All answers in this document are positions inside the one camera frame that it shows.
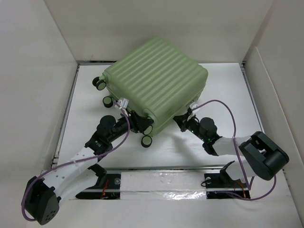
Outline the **light green hard suitcase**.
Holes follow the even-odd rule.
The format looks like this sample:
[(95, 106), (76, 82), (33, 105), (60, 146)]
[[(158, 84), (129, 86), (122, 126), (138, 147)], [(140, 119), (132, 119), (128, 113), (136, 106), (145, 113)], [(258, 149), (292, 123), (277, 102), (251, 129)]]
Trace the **light green hard suitcase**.
[(153, 38), (106, 68), (92, 84), (109, 91), (103, 99), (106, 107), (126, 98), (128, 112), (153, 119), (152, 132), (143, 135), (154, 137), (198, 100), (207, 78), (207, 69), (198, 62), (163, 38)]

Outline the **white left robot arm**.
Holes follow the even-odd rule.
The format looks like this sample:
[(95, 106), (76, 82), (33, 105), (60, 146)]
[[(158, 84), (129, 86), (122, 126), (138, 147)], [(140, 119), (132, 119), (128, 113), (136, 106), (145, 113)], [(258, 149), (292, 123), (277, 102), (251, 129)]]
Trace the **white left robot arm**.
[(131, 131), (143, 133), (154, 123), (135, 111), (121, 110), (121, 115), (118, 120), (111, 115), (102, 117), (96, 131), (72, 159), (28, 180), (21, 201), (25, 220), (45, 225), (72, 193), (105, 185), (106, 171), (98, 162), (116, 149), (112, 142), (122, 135), (128, 137)]

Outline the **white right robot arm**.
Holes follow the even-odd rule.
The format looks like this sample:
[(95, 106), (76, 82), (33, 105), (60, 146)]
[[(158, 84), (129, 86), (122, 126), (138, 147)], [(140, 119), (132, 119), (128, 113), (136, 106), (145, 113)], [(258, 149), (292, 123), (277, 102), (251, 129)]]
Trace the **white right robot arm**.
[(190, 131), (203, 141), (202, 147), (207, 154), (239, 155), (245, 158), (239, 164), (232, 161), (222, 168), (219, 181), (225, 187), (230, 187), (244, 176), (242, 168), (248, 177), (258, 176), (269, 181), (289, 163), (287, 153), (261, 131), (248, 137), (226, 138), (218, 135), (218, 128), (209, 117), (198, 120), (195, 116), (184, 114), (173, 119), (182, 132)]

